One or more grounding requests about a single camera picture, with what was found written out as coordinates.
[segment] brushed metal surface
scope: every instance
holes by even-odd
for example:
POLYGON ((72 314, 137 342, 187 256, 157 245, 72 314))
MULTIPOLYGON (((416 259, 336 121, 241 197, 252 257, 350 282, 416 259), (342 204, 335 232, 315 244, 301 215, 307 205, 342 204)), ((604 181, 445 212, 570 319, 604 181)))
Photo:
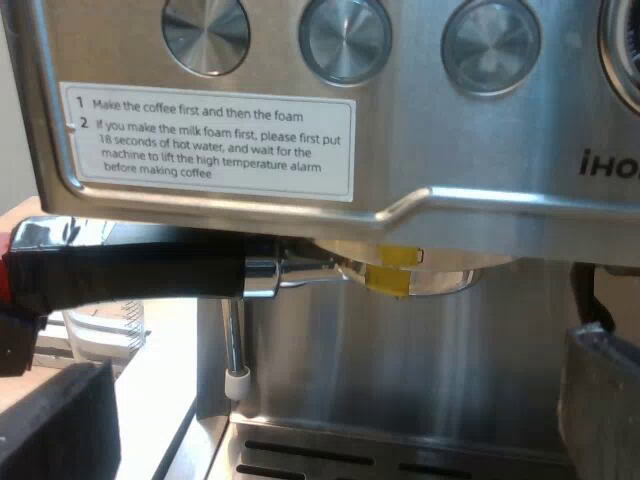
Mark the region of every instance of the brushed metal surface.
POLYGON ((533 69, 540 27, 520 0, 475 0, 452 17, 442 42, 445 66, 461 88, 502 93, 533 69))
POLYGON ((170 0, 164 37, 182 65, 203 75, 224 75, 249 49, 249 21, 238 0, 170 0))
POLYGON ((305 0, 244 0, 252 47, 240 68, 216 78, 171 57, 157 2, 3 1, 7 30, 19 35, 10 44, 49 211, 640 265, 640 180, 580 174, 585 149, 607 160, 640 153, 640 119, 602 67, 600 0, 528 2, 542 30, 539 60, 518 88, 490 99, 455 88, 442 64, 458 0, 381 1, 391 56, 350 88, 322 81, 304 62, 305 0), (59 81, 355 100, 354 201, 81 185, 59 81))
MULTIPOLYGON (((459 294, 405 301, 346 283, 246 302, 254 383, 232 418, 562 459, 564 334, 579 323, 569 269, 520 260, 459 294)), ((217 300, 200 311, 221 321, 217 300)), ((199 345, 201 415, 221 402, 206 386, 224 375, 219 335, 199 345)))
POLYGON ((573 468, 527 458, 367 441, 326 433, 231 423, 209 480, 576 480, 573 468))
POLYGON ((378 0, 314 0, 301 20, 300 47, 321 78, 363 82, 387 63, 391 23, 378 0))

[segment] drip tray grate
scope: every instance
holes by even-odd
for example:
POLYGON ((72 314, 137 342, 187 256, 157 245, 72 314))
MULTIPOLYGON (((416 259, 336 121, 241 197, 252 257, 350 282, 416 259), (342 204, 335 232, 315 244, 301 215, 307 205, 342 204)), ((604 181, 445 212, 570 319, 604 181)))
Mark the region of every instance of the drip tray grate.
POLYGON ((229 424, 209 480, 576 480, 568 465, 229 424))

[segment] stainless steel espresso machine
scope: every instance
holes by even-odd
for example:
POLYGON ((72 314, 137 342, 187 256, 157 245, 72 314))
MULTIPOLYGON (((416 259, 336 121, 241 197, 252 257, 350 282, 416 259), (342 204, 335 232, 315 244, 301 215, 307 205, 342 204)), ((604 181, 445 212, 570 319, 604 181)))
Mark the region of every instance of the stainless steel espresso machine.
POLYGON ((198 324, 197 413, 224 419, 208 479, 640 478, 631 440, 595 447, 633 382, 609 382, 607 408, 573 395, 596 374, 566 354, 591 321, 584 344, 612 322, 640 341, 640 2, 3 14, 46 211, 253 245, 240 276, 179 277, 242 281, 192 290, 216 297, 198 324))

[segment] white sticker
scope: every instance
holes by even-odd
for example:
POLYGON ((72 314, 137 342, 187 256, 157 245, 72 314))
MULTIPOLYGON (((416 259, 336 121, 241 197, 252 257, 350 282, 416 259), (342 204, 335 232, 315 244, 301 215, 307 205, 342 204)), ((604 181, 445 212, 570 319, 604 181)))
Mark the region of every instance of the white sticker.
POLYGON ((354 101, 60 86, 82 181, 353 200, 354 101))

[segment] stainless steel panel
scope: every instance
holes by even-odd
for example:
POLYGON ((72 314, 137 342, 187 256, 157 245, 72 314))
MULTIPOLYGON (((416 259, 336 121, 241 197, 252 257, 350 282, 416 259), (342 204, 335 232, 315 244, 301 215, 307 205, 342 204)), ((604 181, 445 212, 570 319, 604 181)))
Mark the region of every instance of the stainless steel panel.
MULTIPOLYGON (((556 404, 565 331, 578 324, 569 268, 518 261, 434 298, 342 284, 246 302, 254 383, 232 419, 563 458, 556 404)), ((211 360, 199 382, 224 375, 216 345, 199 351, 211 360)), ((199 411, 221 395, 200 389, 199 411)))
POLYGON ((240 68, 218 78, 193 75, 171 58, 156 1, 8 3, 18 10, 9 30, 21 33, 16 72, 48 210, 640 265, 638 180, 580 175, 587 148, 607 160, 640 153, 640 119, 602 68, 599 0, 530 0, 542 29, 540 58, 518 88, 491 99, 454 87, 442 65, 442 34, 460 0, 382 0, 391 57, 352 88, 323 82, 302 59, 306 0, 243 0, 251 48, 240 68), (354 202, 81 186, 58 81, 356 100, 354 202))
POLYGON ((323 433, 230 424, 209 480, 575 480, 562 463, 412 448, 323 433))

